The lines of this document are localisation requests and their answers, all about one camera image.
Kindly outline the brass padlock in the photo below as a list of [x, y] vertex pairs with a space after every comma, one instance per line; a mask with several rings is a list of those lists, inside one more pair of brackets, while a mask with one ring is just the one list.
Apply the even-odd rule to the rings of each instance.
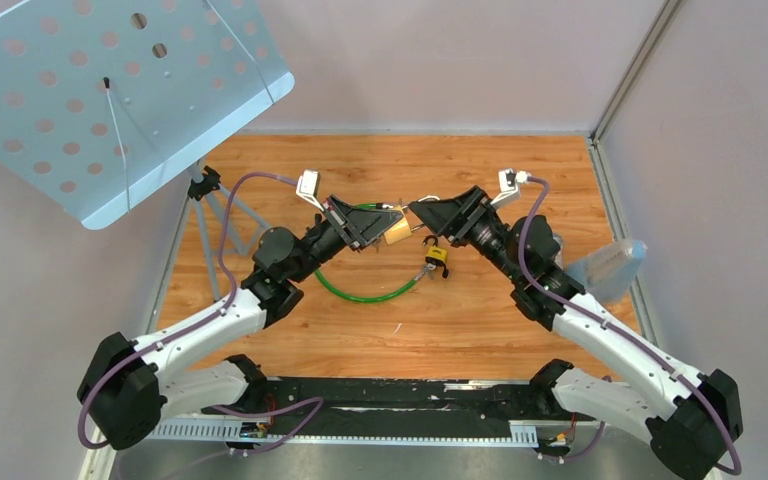
[[383, 204], [383, 208], [400, 215], [399, 220], [383, 234], [383, 240], [388, 246], [406, 240], [427, 227], [407, 205]]

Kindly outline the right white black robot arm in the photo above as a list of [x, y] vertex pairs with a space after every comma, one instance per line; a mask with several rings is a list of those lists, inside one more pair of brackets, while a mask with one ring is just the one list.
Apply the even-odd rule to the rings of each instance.
[[594, 379], [552, 361], [542, 370], [548, 379], [530, 392], [537, 413], [552, 418], [566, 409], [620, 428], [682, 479], [703, 479], [713, 469], [742, 474], [736, 380], [676, 358], [611, 314], [557, 264], [560, 245], [545, 216], [531, 209], [509, 225], [479, 187], [450, 199], [415, 201], [409, 209], [432, 234], [453, 247], [475, 248], [507, 277], [525, 318], [582, 347], [625, 382]]

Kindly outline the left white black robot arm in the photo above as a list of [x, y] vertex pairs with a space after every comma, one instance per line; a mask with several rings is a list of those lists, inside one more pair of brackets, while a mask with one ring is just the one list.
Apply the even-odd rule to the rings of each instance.
[[252, 272], [232, 281], [217, 303], [171, 327], [128, 339], [115, 332], [96, 347], [77, 399], [78, 439], [87, 449], [128, 449], [161, 421], [215, 405], [258, 411], [266, 386], [233, 366], [228, 376], [202, 383], [209, 370], [190, 371], [207, 354], [285, 318], [304, 296], [298, 285], [344, 248], [374, 244], [403, 219], [401, 209], [363, 208], [328, 197], [302, 237], [285, 227], [264, 231]]

